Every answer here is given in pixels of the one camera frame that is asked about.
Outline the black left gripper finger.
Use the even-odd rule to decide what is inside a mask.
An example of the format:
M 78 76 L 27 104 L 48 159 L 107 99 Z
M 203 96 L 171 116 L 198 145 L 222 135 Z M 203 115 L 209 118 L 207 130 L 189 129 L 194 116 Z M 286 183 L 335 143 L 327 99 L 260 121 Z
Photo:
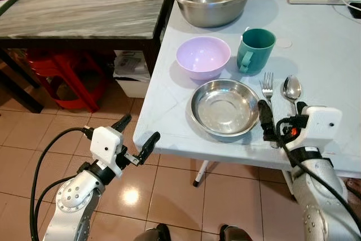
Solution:
M 161 137 L 160 133 L 158 131 L 155 131 L 147 139 L 147 141 L 144 143 L 144 145 L 141 148 L 141 151 L 139 151 L 139 154 L 137 156 L 138 165 L 142 165 L 145 163 L 145 161 L 147 161 L 148 157 L 152 154 L 152 151 L 154 151 L 157 141 L 160 140 L 160 137 Z
M 124 115 L 124 117 L 119 119 L 119 121 L 111 125 L 111 128 L 113 128 L 113 130 L 119 133 L 123 133 L 125 128 L 127 127 L 127 125 L 129 125 L 131 121 L 132 121 L 132 116 L 130 114 L 126 114 Z

